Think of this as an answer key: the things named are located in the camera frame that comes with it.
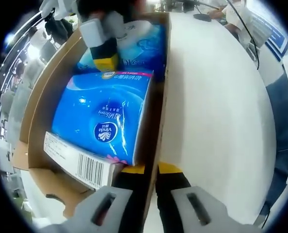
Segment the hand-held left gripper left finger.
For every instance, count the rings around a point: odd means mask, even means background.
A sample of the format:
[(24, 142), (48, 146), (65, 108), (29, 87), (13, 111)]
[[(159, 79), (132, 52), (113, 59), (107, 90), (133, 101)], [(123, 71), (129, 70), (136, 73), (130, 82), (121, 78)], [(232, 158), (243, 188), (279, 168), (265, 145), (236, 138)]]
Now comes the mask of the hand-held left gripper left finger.
[(146, 200), (144, 166), (127, 166), (112, 186), (81, 201), (71, 218), (41, 228), (43, 233), (139, 233)]

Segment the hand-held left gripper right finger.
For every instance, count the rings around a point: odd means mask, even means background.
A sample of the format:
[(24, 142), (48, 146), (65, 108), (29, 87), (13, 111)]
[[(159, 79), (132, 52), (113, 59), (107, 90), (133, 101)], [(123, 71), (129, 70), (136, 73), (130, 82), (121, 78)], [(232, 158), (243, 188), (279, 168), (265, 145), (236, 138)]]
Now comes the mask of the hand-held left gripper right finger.
[(191, 186), (175, 165), (158, 164), (157, 207), (166, 233), (256, 233), (258, 227), (232, 219), (226, 206), (198, 186)]

